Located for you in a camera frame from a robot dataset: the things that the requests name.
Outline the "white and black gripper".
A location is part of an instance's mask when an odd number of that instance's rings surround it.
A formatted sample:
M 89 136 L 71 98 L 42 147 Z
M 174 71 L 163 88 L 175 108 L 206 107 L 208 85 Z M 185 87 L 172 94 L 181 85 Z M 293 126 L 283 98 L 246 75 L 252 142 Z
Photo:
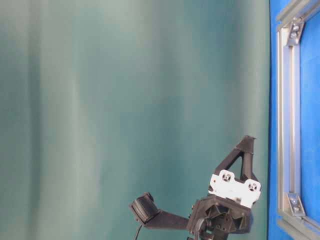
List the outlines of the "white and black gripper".
M 187 224 L 191 234 L 246 234 L 253 224 L 252 206 L 261 184 L 253 173 L 254 141 L 245 135 L 212 174 L 208 196 L 197 200 Z M 228 169 L 241 157 L 240 182 Z

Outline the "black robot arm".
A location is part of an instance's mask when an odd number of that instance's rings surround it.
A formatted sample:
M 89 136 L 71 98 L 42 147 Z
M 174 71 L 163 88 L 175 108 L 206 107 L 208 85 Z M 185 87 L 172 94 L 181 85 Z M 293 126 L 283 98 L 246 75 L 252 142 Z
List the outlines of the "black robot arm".
M 244 136 L 213 171 L 208 194 L 195 202 L 186 227 L 194 239 L 226 240 L 250 232 L 262 188 L 253 173 L 254 141 Z

